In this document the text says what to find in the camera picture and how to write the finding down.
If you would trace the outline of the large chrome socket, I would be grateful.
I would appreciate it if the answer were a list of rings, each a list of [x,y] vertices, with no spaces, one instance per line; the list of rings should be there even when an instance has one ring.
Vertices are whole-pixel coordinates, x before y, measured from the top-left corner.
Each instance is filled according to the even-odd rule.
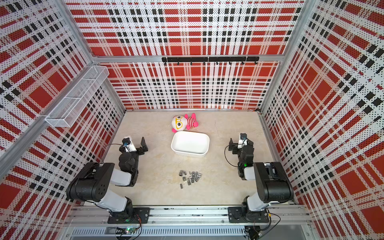
[[[179,173],[179,176],[181,176],[181,177],[182,177],[182,176],[185,176],[186,174],[187,174],[187,172],[186,172],[186,171],[184,171],[184,170],[181,170],[181,171],[180,171],[180,173]]]

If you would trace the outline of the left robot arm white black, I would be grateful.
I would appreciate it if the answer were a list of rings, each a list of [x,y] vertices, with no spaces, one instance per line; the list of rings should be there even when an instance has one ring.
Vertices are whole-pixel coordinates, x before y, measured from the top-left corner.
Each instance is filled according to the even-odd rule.
[[[134,207],[130,198],[113,192],[109,185],[134,187],[139,176],[139,156],[148,150],[145,138],[138,148],[130,136],[123,138],[119,145],[119,169],[114,163],[87,163],[67,187],[67,197],[108,210],[108,224],[146,224],[150,208]]]

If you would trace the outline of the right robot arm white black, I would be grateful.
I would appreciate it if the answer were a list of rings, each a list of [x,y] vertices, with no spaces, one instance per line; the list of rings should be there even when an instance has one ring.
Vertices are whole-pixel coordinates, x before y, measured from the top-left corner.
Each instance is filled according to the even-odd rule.
[[[239,142],[230,140],[228,150],[238,157],[238,175],[255,181],[257,191],[245,197],[241,207],[229,207],[230,223],[269,223],[268,207],[292,201],[294,191],[280,162],[254,162],[254,143],[241,133]]]

